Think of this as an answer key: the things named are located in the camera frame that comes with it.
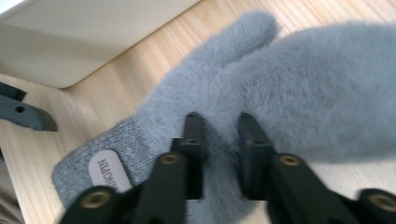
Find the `light wood grain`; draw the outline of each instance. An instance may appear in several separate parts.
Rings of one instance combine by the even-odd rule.
[[[27,91],[24,102],[48,111],[59,127],[57,133],[39,133],[0,121],[0,146],[26,223],[56,223],[62,215],[50,180],[62,157],[132,115],[192,48],[256,7],[276,15],[281,36],[337,21],[396,21],[393,0],[203,0],[71,88],[55,90],[0,76]],[[395,161],[314,167],[332,189],[349,197],[368,187],[396,192]],[[243,223],[268,223],[262,205]]]

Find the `mitten label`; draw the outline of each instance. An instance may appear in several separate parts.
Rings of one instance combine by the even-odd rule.
[[[123,193],[132,188],[120,158],[113,150],[102,150],[90,161],[88,171],[95,186],[108,186]]]

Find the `wooden table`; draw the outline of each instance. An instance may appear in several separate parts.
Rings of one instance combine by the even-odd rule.
[[[272,11],[281,35],[335,21],[396,21],[395,0],[203,0],[73,87],[56,90],[0,76],[28,92],[24,102],[48,111],[59,132],[34,132],[0,120],[0,146],[26,223],[56,223],[64,208],[50,180],[68,152],[132,115],[144,97],[189,51],[254,7]],[[396,161],[314,164],[348,197],[360,188],[396,193]],[[259,207],[243,223],[266,223]]]

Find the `wooden surface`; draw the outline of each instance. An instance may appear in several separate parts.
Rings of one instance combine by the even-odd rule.
[[[59,127],[57,133],[33,132],[0,120],[0,146],[26,223],[56,223],[62,215],[50,180],[62,157],[132,115],[192,48],[255,7],[276,15],[283,27],[281,35],[351,19],[396,21],[394,0],[203,0],[71,88],[56,90],[0,76],[0,81],[27,91],[24,102],[48,111]],[[332,189],[353,197],[357,189],[369,187],[396,193],[395,163],[315,164],[314,168]],[[262,206],[243,223],[267,223]]]

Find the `brass screw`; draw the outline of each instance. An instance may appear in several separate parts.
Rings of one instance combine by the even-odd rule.
[[[396,200],[387,195],[373,194],[369,196],[369,201],[387,212],[396,212]]]
[[[178,157],[178,155],[167,154],[161,156],[160,160],[163,164],[175,164],[180,160],[180,158]]]
[[[281,158],[279,158],[279,160],[286,165],[294,166],[301,164],[301,161],[297,157],[293,157],[293,156],[282,156]]]
[[[110,194],[104,190],[92,192],[81,200],[81,206],[85,208],[98,208],[110,201]]]

